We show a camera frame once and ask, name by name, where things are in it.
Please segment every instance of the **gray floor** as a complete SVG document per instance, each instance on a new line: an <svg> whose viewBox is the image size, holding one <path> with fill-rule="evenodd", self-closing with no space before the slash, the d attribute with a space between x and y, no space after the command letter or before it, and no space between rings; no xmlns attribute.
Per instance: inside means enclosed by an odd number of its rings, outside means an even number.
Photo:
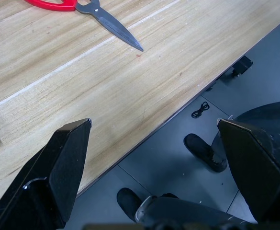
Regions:
<svg viewBox="0 0 280 230"><path fill-rule="evenodd" d="M85 223L130 223L116 203L122 187L141 198L171 192L181 199L213 207L254 222L230 170L214 173L191 155L183 138L195 133L211 144L216 119L280 101L280 26L247 54L254 65L237 78L220 78L176 117L102 177L75 202L65 229ZM211 108L198 119L191 113L207 101Z"/></svg>

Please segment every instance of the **wooden table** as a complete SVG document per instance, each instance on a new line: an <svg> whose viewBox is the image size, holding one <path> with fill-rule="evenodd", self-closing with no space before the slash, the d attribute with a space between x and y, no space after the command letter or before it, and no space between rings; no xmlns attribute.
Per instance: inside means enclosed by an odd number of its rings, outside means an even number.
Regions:
<svg viewBox="0 0 280 230"><path fill-rule="evenodd" d="M91 16L0 0L0 197L65 123L93 120L83 191L280 24L280 0L102 0Z"/></svg>

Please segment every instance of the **scissors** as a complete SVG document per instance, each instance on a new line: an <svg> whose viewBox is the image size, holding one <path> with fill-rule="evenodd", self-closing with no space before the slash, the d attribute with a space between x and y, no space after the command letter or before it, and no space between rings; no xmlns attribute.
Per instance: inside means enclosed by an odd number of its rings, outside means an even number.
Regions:
<svg viewBox="0 0 280 230"><path fill-rule="evenodd" d="M143 52L143 48L133 35L111 14L100 7L99 0L91 0L87 5L80 5L77 0L62 0L63 3L52 3L43 0L25 0L26 2L51 11L79 11L80 13L91 14L102 26L112 34Z"/></svg>

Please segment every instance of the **scissor blade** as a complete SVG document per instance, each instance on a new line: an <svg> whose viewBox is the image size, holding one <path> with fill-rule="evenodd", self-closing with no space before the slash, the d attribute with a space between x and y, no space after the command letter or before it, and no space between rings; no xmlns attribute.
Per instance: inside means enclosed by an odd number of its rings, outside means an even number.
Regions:
<svg viewBox="0 0 280 230"><path fill-rule="evenodd" d="M143 52L143 48L133 35L124 27L118 20L116 20L111 14L106 12L103 8L98 7L97 11L91 12L93 17L102 24L112 34L133 46L134 48Z"/></svg>

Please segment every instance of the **wood grain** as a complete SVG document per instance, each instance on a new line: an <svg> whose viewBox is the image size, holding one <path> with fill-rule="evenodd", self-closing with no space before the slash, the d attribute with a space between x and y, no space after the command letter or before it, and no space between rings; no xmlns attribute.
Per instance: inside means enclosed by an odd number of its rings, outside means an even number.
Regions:
<svg viewBox="0 0 280 230"><path fill-rule="evenodd" d="M0 0L0 197L65 123L93 120L79 192L280 24L280 0L102 0L92 17Z"/></svg>

